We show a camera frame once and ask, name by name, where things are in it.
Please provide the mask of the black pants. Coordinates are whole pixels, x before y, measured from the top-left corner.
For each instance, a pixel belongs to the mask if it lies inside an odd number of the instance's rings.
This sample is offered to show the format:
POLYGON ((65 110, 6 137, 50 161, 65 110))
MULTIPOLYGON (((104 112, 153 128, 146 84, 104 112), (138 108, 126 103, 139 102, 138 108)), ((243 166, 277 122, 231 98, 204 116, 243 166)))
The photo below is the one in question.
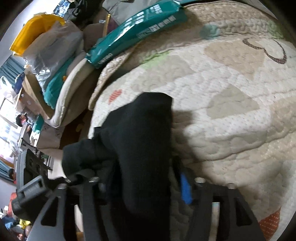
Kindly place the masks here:
POLYGON ((112 111, 93 138, 64 147, 86 240, 170 239, 172 102, 144 92, 112 111))

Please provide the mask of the seated person black hair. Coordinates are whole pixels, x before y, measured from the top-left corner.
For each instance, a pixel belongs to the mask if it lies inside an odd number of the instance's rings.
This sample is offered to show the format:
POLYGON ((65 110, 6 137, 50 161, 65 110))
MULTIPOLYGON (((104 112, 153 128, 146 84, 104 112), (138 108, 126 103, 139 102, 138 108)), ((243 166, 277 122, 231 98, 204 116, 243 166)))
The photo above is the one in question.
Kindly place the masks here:
POLYGON ((16 116, 16 124, 18 125, 18 126, 20 126, 20 127, 22 127, 23 126, 23 124, 25 123, 25 122, 27 122, 28 121, 28 117, 27 117, 27 115, 26 114, 19 114, 19 115, 17 115, 16 116))

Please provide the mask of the brown cardboard box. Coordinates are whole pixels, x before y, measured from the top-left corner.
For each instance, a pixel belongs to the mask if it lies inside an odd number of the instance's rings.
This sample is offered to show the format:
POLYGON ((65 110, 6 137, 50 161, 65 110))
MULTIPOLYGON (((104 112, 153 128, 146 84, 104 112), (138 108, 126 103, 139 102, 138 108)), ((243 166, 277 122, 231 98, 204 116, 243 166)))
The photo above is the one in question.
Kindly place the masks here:
POLYGON ((38 114, 41 114, 44 120, 50 119, 54 110, 44 101, 43 92, 34 74, 26 74, 22 83, 26 94, 32 99, 33 106, 38 114))

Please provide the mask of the teal folded cloth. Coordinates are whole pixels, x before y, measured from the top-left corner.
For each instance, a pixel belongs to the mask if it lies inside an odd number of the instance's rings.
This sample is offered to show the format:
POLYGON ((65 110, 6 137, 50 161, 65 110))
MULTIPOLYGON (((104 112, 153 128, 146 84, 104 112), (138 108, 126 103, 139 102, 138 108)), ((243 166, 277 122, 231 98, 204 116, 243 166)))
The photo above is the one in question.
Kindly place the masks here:
POLYGON ((70 64, 73 62, 74 56, 69 58, 56 72, 56 74, 53 76, 53 78, 50 80, 49 84, 47 85, 47 88, 43 94, 44 101, 46 104, 51 108, 55 109, 57 105, 57 100, 59 97, 59 94, 61 92, 62 86, 65 82, 66 72, 70 64))

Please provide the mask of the teal window curtain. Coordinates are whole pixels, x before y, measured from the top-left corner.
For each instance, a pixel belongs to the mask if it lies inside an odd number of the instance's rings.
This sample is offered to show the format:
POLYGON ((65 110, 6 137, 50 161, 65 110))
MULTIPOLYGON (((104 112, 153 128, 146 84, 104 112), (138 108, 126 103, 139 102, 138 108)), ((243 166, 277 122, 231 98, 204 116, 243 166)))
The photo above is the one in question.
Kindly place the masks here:
POLYGON ((1 76, 4 76, 9 81, 14 81, 15 78, 22 74, 24 71, 23 65, 21 65, 14 57, 11 55, 1 66, 1 76))

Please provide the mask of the clear plastic bag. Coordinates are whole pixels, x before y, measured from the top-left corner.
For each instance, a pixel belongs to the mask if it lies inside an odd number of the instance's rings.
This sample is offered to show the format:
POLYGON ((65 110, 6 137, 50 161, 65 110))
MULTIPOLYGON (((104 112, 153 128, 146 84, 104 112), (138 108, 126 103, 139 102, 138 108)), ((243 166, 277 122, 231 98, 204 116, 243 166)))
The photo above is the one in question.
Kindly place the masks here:
POLYGON ((55 22, 37 37, 23 53, 44 92, 63 64, 74 55, 83 39, 82 31, 71 21, 55 22))

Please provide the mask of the patchwork quilted bed cover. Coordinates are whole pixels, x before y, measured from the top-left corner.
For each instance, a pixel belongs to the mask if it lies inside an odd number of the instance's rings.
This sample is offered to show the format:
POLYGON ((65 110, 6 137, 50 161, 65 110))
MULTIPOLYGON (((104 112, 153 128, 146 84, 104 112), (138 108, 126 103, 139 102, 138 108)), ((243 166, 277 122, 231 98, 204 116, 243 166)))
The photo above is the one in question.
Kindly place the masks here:
POLYGON ((103 69, 89 137, 143 92, 173 98, 173 149, 197 175, 234 183, 266 240, 295 214, 295 41, 256 3, 185 6, 185 23, 150 35, 103 69))

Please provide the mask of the yellow bag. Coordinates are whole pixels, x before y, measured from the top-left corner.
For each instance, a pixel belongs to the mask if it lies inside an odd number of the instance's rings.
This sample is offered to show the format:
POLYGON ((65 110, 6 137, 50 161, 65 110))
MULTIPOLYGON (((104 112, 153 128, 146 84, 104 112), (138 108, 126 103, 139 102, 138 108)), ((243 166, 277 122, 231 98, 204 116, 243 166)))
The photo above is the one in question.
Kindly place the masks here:
POLYGON ((64 19, 57 15, 44 13, 34 15, 16 36, 10 50, 13 51, 14 55, 22 56, 29 45, 41 34, 47 32, 56 22, 61 25, 65 24, 64 19))

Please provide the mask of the teal long package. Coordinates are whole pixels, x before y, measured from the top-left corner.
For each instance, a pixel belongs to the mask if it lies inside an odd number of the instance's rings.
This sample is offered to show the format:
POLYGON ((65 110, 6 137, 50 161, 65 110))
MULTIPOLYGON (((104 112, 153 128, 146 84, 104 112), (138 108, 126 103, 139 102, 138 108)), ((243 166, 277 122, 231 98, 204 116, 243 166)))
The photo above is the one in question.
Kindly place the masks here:
POLYGON ((95 68, 100 68, 114 57, 144 38, 187 20, 178 1, 159 1, 124 21, 86 54, 95 68))

